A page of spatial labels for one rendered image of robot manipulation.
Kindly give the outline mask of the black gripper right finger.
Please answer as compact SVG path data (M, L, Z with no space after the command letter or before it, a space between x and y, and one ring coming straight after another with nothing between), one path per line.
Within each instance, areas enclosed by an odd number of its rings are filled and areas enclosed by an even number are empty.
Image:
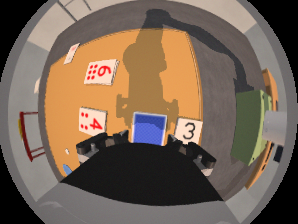
M195 142L191 141L188 142L188 144L183 144L183 141L178 140L172 134L168 134L167 144L165 147L170 147L187 155L193 160L193 162L198 166L207 179L209 178L217 161L212 155L210 155Z

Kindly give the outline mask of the white card with red markings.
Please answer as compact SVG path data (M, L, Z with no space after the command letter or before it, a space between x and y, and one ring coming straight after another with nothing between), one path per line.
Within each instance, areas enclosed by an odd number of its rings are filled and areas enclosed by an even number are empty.
M117 59L90 62L84 84L112 83Z

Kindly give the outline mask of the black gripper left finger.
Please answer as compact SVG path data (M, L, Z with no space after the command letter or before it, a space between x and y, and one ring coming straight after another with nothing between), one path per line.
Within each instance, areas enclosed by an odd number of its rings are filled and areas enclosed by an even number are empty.
M80 165L93 156L97 151L107 146L130 142L128 140L129 130L125 129L119 133L114 133L112 136L108 136L107 133L102 132L76 144Z

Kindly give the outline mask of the blue round disc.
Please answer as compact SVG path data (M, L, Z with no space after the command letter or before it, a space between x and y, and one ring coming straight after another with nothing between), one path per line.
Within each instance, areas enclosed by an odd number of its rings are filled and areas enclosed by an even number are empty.
M67 175L72 172L72 170L66 164L63 164L63 169Z

